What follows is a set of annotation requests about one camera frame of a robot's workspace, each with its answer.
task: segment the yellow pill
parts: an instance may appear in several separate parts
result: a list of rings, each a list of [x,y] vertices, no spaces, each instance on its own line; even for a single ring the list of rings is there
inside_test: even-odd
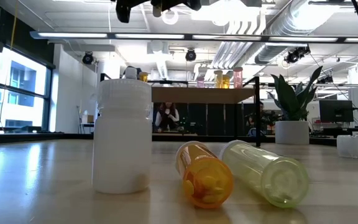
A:
[[[216,179],[211,176],[203,177],[201,183],[203,183],[205,189],[214,189],[216,187]]]
[[[220,195],[224,193],[224,189],[221,187],[215,187],[214,189],[210,190],[210,192],[213,195]]]
[[[194,194],[194,186],[193,186],[193,184],[191,183],[190,180],[186,180],[185,185],[184,185],[184,189],[185,189],[186,194],[189,194],[189,195]]]
[[[203,202],[205,203],[215,203],[219,200],[219,196],[216,195],[205,195],[203,197]]]

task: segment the computer monitor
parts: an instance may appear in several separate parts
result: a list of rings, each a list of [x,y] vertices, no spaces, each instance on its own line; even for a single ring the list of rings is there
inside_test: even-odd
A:
[[[321,122],[353,122],[353,104],[350,100],[320,100]]]

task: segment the wooden table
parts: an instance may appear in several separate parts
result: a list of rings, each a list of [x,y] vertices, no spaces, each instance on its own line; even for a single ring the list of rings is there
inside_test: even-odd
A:
[[[180,134],[180,133],[153,133],[154,136],[198,136],[196,133],[193,134]]]
[[[358,223],[358,159],[333,147],[262,145],[306,166],[310,191],[297,209],[275,208],[236,183],[220,209],[203,210],[186,201],[173,165],[182,142],[155,142],[150,187],[129,195],[93,191],[92,143],[0,145],[0,223]]]

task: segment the pink container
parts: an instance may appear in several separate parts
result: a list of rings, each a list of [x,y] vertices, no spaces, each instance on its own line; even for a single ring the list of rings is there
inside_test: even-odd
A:
[[[204,88],[204,77],[197,78],[197,88]]]
[[[233,69],[234,88],[242,88],[242,67]]]

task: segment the yellow pill bottle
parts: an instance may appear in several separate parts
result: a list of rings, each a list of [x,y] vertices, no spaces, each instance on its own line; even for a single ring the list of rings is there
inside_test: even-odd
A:
[[[188,200],[201,208],[218,208],[233,191],[230,169],[201,142],[179,147],[175,164]]]

